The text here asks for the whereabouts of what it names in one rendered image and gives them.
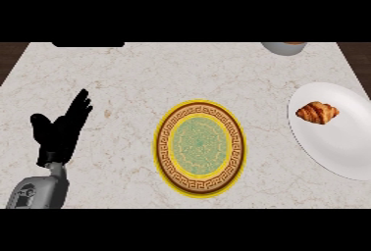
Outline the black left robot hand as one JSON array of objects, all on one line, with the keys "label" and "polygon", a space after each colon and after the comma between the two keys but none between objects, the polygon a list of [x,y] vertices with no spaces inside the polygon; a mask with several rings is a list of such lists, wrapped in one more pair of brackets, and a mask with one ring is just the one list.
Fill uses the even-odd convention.
[{"label": "black left robot hand", "polygon": [[94,110],[89,91],[82,89],[67,113],[55,122],[43,114],[32,115],[35,139],[39,143],[38,165],[46,167],[48,163],[67,164],[72,160],[80,131]]}]

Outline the yellow brown patterned plate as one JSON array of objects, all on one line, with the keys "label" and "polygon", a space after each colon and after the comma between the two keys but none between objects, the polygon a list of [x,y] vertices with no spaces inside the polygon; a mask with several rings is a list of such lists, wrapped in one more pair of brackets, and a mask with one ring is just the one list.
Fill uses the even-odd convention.
[{"label": "yellow brown patterned plate", "polygon": [[219,195],[247,163],[247,137],[237,117],[213,101],[185,101],[159,123],[153,152],[159,173],[176,192],[194,198]]}]

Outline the golden brown croissant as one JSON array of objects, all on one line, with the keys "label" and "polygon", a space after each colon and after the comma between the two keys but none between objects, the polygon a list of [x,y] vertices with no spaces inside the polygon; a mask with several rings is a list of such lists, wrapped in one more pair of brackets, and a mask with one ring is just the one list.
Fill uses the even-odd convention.
[{"label": "golden brown croissant", "polygon": [[339,115],[339,109],[320,101],[307,104],[296,112],[296,116],[318,125],[326,125]]}]

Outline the white plate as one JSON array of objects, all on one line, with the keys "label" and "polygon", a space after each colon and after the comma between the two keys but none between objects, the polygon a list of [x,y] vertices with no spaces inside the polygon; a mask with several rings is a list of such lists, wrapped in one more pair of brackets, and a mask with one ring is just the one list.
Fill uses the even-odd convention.
[{"label": "white plate", "polygon": [[[339,109],[324,125],[296,115],[314,101]],[[318,164],[341,176],[371,180],[371,101],[338,84],[308,83],[290,98],[287,118],[296,140]]]}]

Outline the grey cup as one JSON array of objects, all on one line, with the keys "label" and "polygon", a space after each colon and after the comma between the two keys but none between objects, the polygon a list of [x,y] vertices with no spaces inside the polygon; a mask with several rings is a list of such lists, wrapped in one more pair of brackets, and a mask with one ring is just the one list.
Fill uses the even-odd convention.
[{"label": "grey cup", "polygon": [[302,52],[307,42],[265,42],[262,46],[277,55],[293,56]]}]

